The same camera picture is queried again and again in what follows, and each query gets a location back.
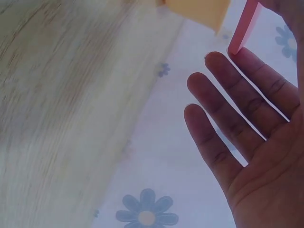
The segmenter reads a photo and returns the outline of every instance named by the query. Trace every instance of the knuckle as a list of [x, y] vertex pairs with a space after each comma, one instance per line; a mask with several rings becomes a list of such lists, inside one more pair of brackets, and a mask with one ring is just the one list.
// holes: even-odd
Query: knuckle
[[234, 137], [238, 137], [245, 130], [245, 126], [242, 123], [235, 123], [229, 127], [229, 131]]
[[253, 114], [264, 104], [264, 102], [265, 100], [262, 97], [258, 97], [249, 101], [247, 106], [245, 107], [245, 112], [249, 115]]
[[278, 93], [283, 87], [284, 85], [286, 84], [286, 79], [284, 78], [280, 78], [278, 80], [276, 80], [269, 88], [268, 90], [268, 94], [270, 96], [273, 96], [275, 95], [276, 93]]
[[228, 151], [222, 151], [217, 153], [216, 156], [211, 160], [211, 167], [214, 168], [225, 161], [229, 156]]

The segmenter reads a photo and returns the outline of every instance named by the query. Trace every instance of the wood grain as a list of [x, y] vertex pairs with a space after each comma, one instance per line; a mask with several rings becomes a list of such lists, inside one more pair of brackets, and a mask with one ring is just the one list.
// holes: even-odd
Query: wood grain
[[0, 227], [87, 228], [182, 19], [154, 0], [0, 6]]

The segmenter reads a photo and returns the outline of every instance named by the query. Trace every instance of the white fabric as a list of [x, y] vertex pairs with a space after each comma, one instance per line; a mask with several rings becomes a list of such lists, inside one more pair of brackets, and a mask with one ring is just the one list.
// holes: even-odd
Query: white fabric
[[[171, 70], [158, 79], [138, 119], [105, 201], [98, 209], [94, 228], [127, 225], [128, 222], [118, 221], [115, 214], [127, 210], [122, 203], [125, 195], [139, 200], [143, 189], [154, 190], [156, 200], [162, 196], [173, 199], [173, 206], [167, 212], [178, 215], [179, 221], [174, 226], [164, 227], [235, 227], [226, 199], [188, 132], [183, 111], [187, 104], [197, 103], [186, 86], [187, 78], [193, 72], [205, 73], [227, 97], [205, 68], [204, 56], [211, 51], [226, 53], [244, 5], [244, 0], [232, 2], [217, 37], [203, 25], [185, 22], [166, 61]], [[292, 56], [287, 58], [282, 53], [285, 48], [288, 56], [286, 52], [292, 52], [294, 48], [291, 39], [286, 43], [292, 47], [283, 46], [285, 37], [281, 37], [277, 27], [284, 30], [284, 26], [279, 16], [264, 9], [246, 47], [296, 85], [296, 63]], [[233, 154], [246, 164], [237, 151]]]

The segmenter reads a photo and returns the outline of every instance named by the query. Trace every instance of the yellow object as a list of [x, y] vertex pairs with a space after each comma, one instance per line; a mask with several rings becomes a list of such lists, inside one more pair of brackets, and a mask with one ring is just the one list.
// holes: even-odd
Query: yellow object
[[204, 24], [218, 33], [230, 0], [165, 0], [165, 3], [173, 12]]
[[155, 5], [156, 6], [162, 6], [165, 4], [165, 1], [164, 0], [155, 0]]

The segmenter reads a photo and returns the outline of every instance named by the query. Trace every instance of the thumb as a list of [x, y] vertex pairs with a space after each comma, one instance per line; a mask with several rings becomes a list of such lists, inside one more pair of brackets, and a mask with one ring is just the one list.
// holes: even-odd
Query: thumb
[[304, 108], [304, 1], [303, 0], [259, 0], [266, 8], [283, 17], [293, 32], [298, 44], [297, 70], [299, 95]]

